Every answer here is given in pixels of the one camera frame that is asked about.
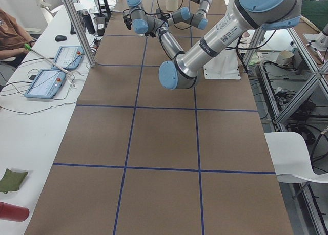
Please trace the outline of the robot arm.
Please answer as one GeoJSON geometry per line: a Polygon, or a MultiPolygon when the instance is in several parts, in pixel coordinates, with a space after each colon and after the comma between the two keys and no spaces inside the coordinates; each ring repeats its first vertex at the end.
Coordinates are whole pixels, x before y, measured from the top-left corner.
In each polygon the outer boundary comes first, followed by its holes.
{"type": "Polygon", "coordinates": [[[167,19],[168,26],[178,23],[186,23],[189,26],[204,30],[208,24],[207,13],[212,4],[212,0],[189,0],[199,4],[198,10],[191,13],[188,7],[182,7],[170,13],[167,19]]]}
{"type": "Polygon", "coordinates": [[[204,29],[212,4],[212,0],[190,1],[199,4],[196,14],[183,7],[169,17],[155,18],[146,13],[142,0],[127,0],[129,14],[124,17],[127,28],[157,37],[170,58],[159,68],[159,81],[166,89],[189,89],[196,85],[198,70],[249,29],[277,30],[297,25],[302,6],[302,0],[234,0],[232,9],[185,52],[168,27],[184,22],[204,29]]]}

